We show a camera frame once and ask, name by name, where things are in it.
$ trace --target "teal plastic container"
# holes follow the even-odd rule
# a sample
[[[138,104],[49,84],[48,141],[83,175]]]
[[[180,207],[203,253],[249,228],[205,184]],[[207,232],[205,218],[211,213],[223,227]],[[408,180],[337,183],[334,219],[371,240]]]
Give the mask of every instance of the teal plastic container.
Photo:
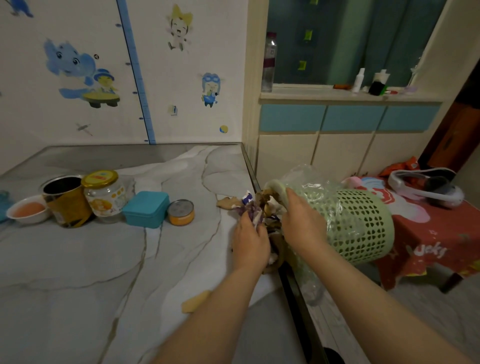
[[[170,199],[165,192],[140,191],[123,208],[127,224],[144,228],[158,228],[165,216]]]

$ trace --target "white bowl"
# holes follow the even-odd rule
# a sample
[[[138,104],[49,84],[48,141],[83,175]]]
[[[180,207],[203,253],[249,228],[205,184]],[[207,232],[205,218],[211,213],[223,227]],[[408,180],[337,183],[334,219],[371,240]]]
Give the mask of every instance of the white bowl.
[[[38,202],[45,206],[45,210],[40,211],[36,214],[30,215],[30,216],[25,216],[24,218],[15,218],[13,217],[14,211],[16,211],[19,207],[29,204],[30,202]],[[11,218],[12,220],[16,220],[20,222],[21,224],[37,224],[39,222],[45,221],[52,215],[52,212],[47,206],[47,203],[43,199],[42,195],[37,195],[37,196],[32,196],[32,197],[27,197],[21,201],[18,201],[15,205],[11,206],[7,210],[7,217]]]

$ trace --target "vr headset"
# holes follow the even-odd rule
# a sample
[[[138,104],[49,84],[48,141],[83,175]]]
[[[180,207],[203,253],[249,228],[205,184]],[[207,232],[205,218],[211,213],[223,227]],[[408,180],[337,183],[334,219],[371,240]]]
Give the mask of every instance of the vr headset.
[[[454,208],[465,198],[460,187],[452,184],[456,173],[448,168],[432,168],[430,170],[396,170],[388,177],[388,184],[398,194],[415,199],[425,197],[429,204]],[[408,187],[405,178],[417,178],[423,182],[423,189]]]

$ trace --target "marble tabletop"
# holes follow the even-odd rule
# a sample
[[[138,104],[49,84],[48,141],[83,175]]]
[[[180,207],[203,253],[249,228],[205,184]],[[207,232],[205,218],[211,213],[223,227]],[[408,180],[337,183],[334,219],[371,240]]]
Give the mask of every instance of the marble tabletop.
[[[195,220],[0,224],[0,363],[147,363],[186,318],[180,304],[228,272],[237,217],[216,201],[253,191],[240,144],[51,147],[0,177],[0,189],[19,200],[98,169],[133,179],[136,193],[193,201]],[[305,362],[280,286],[276,273],[258,282],[234,363]]]

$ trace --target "teal box lid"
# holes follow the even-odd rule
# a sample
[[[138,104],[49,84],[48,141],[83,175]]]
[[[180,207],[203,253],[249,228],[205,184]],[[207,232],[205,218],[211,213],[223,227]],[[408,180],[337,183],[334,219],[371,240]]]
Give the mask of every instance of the teal box lid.
[[[153,216],[158,210],[167,208],[170,204],[165,192],[140,191],[122,209],[124,214]]]

